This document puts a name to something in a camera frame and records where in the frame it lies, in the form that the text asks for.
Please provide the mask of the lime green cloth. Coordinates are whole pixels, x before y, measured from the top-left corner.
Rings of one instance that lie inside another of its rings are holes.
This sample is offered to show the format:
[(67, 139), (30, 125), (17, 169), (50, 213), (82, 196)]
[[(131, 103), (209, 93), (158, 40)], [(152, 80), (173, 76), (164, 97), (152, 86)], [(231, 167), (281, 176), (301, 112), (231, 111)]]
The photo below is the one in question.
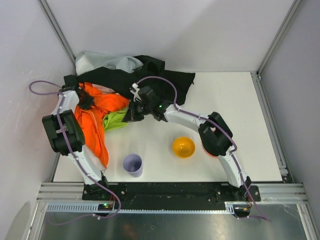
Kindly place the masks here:
[(123, 108), (119, 111), (114, 111), (106, 114), (102, 119), (102, 126), (105, 132), (110, 132), (120, 128), (124, 128), (128, 125), (127, 122), (123, 122), (123, 119), (127, 113), (127, 108)]

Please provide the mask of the orange cloth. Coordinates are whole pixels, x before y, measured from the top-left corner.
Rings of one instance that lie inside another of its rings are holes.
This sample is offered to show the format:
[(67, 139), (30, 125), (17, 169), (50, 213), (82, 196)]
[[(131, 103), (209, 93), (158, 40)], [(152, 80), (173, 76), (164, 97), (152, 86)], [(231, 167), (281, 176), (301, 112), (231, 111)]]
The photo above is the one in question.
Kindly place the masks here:
[(85, 144), (106, 168), (109, 154), (105, 146), (103, 118), (111, 112), (118, 112), (129, 105), (129, 100), (117, 93), (104, 94), (91, 83), (80, 83), (79, 87), (90, 97), (93, 104), (89, 109), (81, 106), (75, 108), (74, 115), (83, 131)]

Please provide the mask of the black cloth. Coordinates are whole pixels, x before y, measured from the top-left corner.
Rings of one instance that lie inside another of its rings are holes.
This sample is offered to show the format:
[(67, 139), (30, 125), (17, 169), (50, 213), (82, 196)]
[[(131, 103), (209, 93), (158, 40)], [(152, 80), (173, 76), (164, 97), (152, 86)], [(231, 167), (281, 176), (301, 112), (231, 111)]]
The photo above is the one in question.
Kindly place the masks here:
[(112, 89), (127, 99), (133, 98), (133, 94), (130, 92), (130, 87), (133, 83), (137, 83), (140, 88), (149, 86), (160, 98), (170, 101), (174, 100), (174, 89), (176, 89), (176, 103), (180, 106), (185, 103), (189, 88), (194, 84), (196, 77), (194, 72), (166, 70), (165, 61), (148, 55), (133, 57), (143, 63), (143, 67), (133, 73), (99, 67), (77, 75), (77, 80), (80, 83), (91, 83)]

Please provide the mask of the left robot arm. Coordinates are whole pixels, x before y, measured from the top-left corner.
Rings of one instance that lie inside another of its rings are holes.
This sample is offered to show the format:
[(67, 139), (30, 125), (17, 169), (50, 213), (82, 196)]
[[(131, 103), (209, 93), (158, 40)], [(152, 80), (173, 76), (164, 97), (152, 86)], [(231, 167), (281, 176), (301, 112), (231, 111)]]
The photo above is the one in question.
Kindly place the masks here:
[(94, 195), (105, 191), (109, 183), (85, 150), (85, 135), (76, 120), (76, 107), (89, 109), (94, 98), (80, 88), (75, 75), (64, 76), (58, 103), (50, 115), (42, 118), (46, 135), (54, 152), (68, 157), (84, 180), (84, 193)]

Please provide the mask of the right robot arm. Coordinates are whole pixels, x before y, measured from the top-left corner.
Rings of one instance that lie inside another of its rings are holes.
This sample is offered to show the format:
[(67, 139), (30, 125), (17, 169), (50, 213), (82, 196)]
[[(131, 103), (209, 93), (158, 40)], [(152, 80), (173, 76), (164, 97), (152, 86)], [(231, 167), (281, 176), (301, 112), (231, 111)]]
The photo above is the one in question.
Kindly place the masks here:
[(250, 177), (242, 170), (235, 155), (238, 146), (233, 140), (233, 133), (217, 112), (208, 116), (186, 111), (176, 104), (177, 90), (174, 89), (173, 101), (163, 100), (149, 87), (139, 87), (134, 83), (130, 87), (133, 99), (129, 102), (124, 122), (139, 122), (146, 115), (155, 120), (175, 123), (199, 134), (204, 151), (217, 157), (224, 169), (227, 181), (233, 190), (247, 195), (252, 184)]

